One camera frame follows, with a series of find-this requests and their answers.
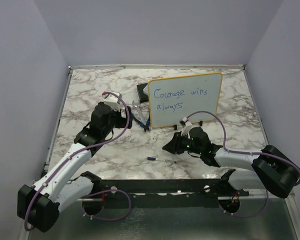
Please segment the blue whiteboard marker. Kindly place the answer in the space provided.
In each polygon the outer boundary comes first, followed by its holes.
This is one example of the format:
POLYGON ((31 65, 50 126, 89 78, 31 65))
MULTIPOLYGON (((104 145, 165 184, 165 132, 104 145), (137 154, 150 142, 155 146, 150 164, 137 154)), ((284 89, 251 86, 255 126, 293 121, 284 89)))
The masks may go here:
POLYGON ((163 158, 158 158, 158 157, 150 157, 150 156, 148 156, 146 159, 148 161, 153 161, 153 162, 164 162, 164 163, 172 163, 172 164, 176 164, 177 163, 174 160, 163 159, 163 158))

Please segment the yellow framed whiteboard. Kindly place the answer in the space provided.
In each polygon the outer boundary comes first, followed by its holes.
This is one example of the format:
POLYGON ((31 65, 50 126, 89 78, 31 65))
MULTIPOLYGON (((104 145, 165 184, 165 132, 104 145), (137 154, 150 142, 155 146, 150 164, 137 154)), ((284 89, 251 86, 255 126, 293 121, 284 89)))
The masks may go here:
POLYGON ((191 123, 211 121, 213 117, 204 112, 217 113, 222 80, 220 72, 150 80, 146 92, 151 126, 174 126, 190 114, 191 123))

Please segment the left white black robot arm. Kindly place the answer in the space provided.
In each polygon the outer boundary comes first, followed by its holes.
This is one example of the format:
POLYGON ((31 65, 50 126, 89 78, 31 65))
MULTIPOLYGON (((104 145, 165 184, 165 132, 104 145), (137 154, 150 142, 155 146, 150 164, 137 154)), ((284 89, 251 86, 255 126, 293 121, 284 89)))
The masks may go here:
POLYGON ((17 216, 23 219, 27 232, 33 229, 45 233, 60 213, 80 198, 103 196, 101 179, 86 171, 72 178, 104 145, 116 140, 107 138, 114 129, 124 132, 132 127, 132 111, 124 106, 125 116, 118 102, 102 101, 94 108, 90 121, 75 136, 61 160, 31 186, 23 185, 17 193, 17 216))

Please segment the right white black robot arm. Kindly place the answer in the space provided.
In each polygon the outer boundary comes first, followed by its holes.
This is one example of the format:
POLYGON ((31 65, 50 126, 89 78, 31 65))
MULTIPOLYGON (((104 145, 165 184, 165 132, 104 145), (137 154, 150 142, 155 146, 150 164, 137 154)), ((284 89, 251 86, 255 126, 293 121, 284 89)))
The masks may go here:
POLYGON ((223 146, 212 143, 201 127, 193 127, 186 135, 175 132, 171 141, 162 149, 174 155, 184 152, 197 154, 210 167, 235 168, 219 184, 220 191, 226 196, 237 190, 259 189, 284 199, 299 180, 299 173, 293 163, 274 146, 267 145, 257 154, 225 150, 223 146))

